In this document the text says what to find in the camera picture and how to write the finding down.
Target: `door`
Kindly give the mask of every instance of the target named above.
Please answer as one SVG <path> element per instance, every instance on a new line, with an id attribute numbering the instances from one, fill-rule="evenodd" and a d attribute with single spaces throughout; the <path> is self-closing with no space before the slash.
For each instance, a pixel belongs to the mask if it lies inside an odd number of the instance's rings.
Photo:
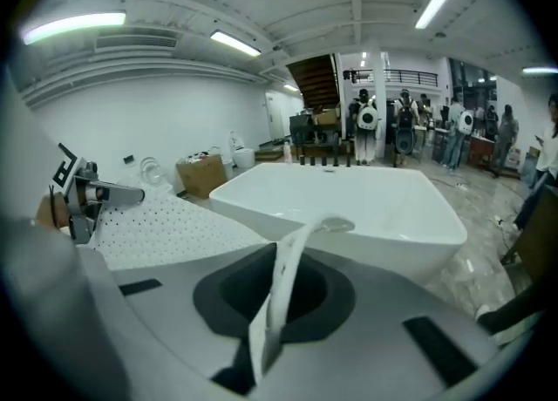
<path id="1" fill-rule="evenodd" d="M 282 129 L 282 115 L 279 102 L 269 93 L 265 93 L 266 106 L 268 107 L 269 134 L 271 139 L 284 138 Z"/>

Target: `perforated white board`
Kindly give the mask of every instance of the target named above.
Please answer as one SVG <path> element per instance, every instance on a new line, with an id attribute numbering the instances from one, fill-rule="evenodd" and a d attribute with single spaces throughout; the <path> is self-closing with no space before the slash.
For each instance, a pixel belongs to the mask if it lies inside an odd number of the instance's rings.
<path id="1" fill-rule="evenodd" d="M 188 262 L 269 243 L 237 221 L 139 181 L 133 184 L 146 191 L 144 201 L 104 207 L 88 244 L 111 270 Z"/>

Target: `air vent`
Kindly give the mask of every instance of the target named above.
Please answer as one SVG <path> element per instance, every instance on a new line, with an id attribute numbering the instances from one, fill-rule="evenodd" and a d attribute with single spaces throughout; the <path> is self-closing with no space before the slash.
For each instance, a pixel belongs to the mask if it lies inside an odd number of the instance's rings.
<path id="1" fill-rule="evenodd" d="M 137 48 L 171 51 L 175 47 L 176 38 L 151 35 L 114 35 L 99 37 L 95 42 L 95 52 L 120 51 Z"/>
<path id="2" fill-rule="evenodd" d="M 99 29 L 99 37 L 108 37 L 112 35 L 151 35 L 156 37 L 170 37 L 176 38 L 177 32 L 167 29 L 155 29 L 155 28 L 142 28 L 142 27 L 130 27 L 130 26 L 116 26 L 116 27 L 106 27 Z"/>

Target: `person's leg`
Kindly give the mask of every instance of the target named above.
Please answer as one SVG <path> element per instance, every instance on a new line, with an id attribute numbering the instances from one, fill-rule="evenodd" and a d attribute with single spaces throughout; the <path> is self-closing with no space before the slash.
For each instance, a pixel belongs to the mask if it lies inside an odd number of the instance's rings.
<path id="1" fill-rule="evenodd" d="M 501 308 L 480 316 L 477 323 L 491 334 L 496 334 L 536 312 L 543 311 L 549 305 L 550 297 L 554 296 L 551 288 L 553 277 L 555 275 L 550 272 L 544 275 Z"/>
<path id="2" fill-rule="evenodd" d="M 399 165 L 399 150 L 398 150 L 398 143 L 396 142 L 396 138 L 393 138 L 393 150 L 394 150 L 394 155 L 393 155 L 393 166 L 397 167 Z"/>
<path id="3" fill-rule="evenodd" d="M 490 159 L 490 170 L 492 170 L 492 171 L 496 170 L 498 160 L 500 158 L 501 148 L 502 148 L 502 143 L 499 142 L 499 141 L 496 141 L 496 144 L 494 144 L 494 151 L 492 153 L 492 158 Z"/>
<path id="4" fill-rule="evenodd" d="M 376 159 L 376 134 L 369 132 L 366 137 L 366 160 L 371 164 Z"/>
<path id="5" fill-rule="evenodd" d="M 512 148 L 511 142 L 503 143 L 502 148 L 500 150 L 500 158 L 498 160 L 498 174 L 501 173 L 502 168 L 504 168 L 504 164 L 506 164 L 506 158 L 510 148 Z"/>
<path id="6" fill-rule="evenodd" d="M 452 158 L 452 151 L 455 146 L 456 138 L 457 134 L 447 137 L 446 151 L 444 152 L 444 159 L 442 160 L 442 164 L 446 166 L 450 163 L 450 159 Z"/>
<path id="7" fill-rule="evenodd" d="M 361 161 L 365 158 L 364 156 L 364 139 L 363 134 L 360 130 L 355 133 L 355 159 Z"/>
<path id="8" fill-rule="evenodd" d="M 527 199 L 523 203 L 523 206 L 521 206 L 520 212 L 515 217 L 514 225 L 517 226 L 519 230 L 523 230 L 527 225 L 527 223 L 529 222 L 529 219 L 531 218 L 531 215 L 536 209 L 537 204 L 539 204 L 539 199 L 541 198 L 542 189 L 546 185 L 550 185 L 550 186 L 556 185 L 555 177 L 549 172 L 545 172 L 542 175 L 542 177 L 537 181 L 537 183 L 534 185 L 533 192 L 527 197 Z"/>
<path id="9" fill-rule="evenodd" d="M 531 184 L 531 187 L 530 187 L 531 189 L 534 189 L 534 187 L 537 185 L 537 182 L 539 182 L 539 179 L 542 178 L 543 174 L 544 174 L 544 172 L 542 170 L 537 170 L 535 168 L 533 184 Z"/>
<path id="10" fill-rule="evenodd" d="M 455 145 L 453 146 L 452 158 L 448 167 L 455 170 L 457 168 L 457 163 L 459 162 L 459 156 L 461 155 L 461 147 L 463 146 L 463 140 L 465 139 L 464 133 L 455 134 Z"/>

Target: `cardboard box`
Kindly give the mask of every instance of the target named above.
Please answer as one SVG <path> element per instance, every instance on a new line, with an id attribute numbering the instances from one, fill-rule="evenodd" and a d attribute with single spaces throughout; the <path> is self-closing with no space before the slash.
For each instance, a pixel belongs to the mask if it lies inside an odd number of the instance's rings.
<path id="1" fill-rule="evenodd" d="M 541 155 L 541 150 L 531 146 L 529 147 L 529 154 L 532 154 L 535 158 L 538 158 Z"/>
<path id="2" fill-rule="evenodd" d="M 204 200 L 227 182 L 225 167 L 218 154 L 198 162 L 176 164 L 176 170 L 186 192 Z"/>
<path id="3" fill-rule="evenodd" d="M 335 110 L 321 112 L 314 116 L 314 123 L 317 126 L 332 126 L 337 123 L 337 114 Z"/>
<path id="4" fill-rule="evenodd" d="M 504 162 L 504 167 L 517 170 L 517 168 L 520 166 L 520 157 L 521 149 L 510 148 L 509 153 L 507 154 L 506 162 Z"/>

